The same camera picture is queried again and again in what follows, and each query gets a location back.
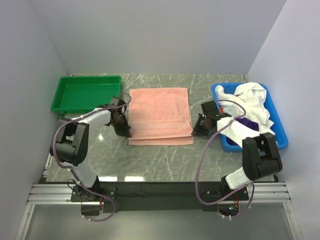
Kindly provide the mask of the pink towel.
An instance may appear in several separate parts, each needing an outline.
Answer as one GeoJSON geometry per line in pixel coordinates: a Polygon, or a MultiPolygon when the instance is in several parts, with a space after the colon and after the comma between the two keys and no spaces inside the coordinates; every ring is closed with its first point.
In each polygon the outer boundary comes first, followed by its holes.
{"type": "Polygon", "coordinates": [[[192,118],[185,87],[137,88],[129,91],[131,146],[192,145],[192,118]]]}

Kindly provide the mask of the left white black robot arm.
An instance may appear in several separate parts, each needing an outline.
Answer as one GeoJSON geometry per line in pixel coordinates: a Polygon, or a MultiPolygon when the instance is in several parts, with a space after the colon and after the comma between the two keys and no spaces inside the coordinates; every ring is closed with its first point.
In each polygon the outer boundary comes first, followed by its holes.
{"type": "Polygon", "coordinates": [[[89,135],[98,128],[111,126],[117,136],[131,138],[131,127],[125,115],[128,104],[117,95],[110,103],[99,105],[84,115],[59,120],[49,153],[60,168],[73,175],[75,187],[72,192],[76,196],[88,201],[105,198],[98,176],[86,161],[89,135]]]}

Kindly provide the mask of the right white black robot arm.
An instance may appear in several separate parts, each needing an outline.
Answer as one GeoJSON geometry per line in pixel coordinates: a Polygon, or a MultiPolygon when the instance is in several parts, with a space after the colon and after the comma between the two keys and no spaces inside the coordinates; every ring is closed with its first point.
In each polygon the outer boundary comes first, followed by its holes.
{"type": "Polygon", "coordinates": [[[247,113],[239,103],[236,106],[241,109],[241,115],[233,117],[228,113],[220,113],[217,101],[202,103],[202,113],[199,114],[192,131],[193,135],[206,135],[213,131],[210,141],[217,135],[224,135],[242,149],[242,166],[221,179],[221,197],[213,202],[206,202],[201,197],[199,175],[202,163],[198,163],[195,173],[195,194],[199,202],[206,206],[231,200],[238,191],[253,185],[254,181],[279,173],[283,169],[274,135],[270,132],[260,133],[241,124],[238,120],[247,113]]]}

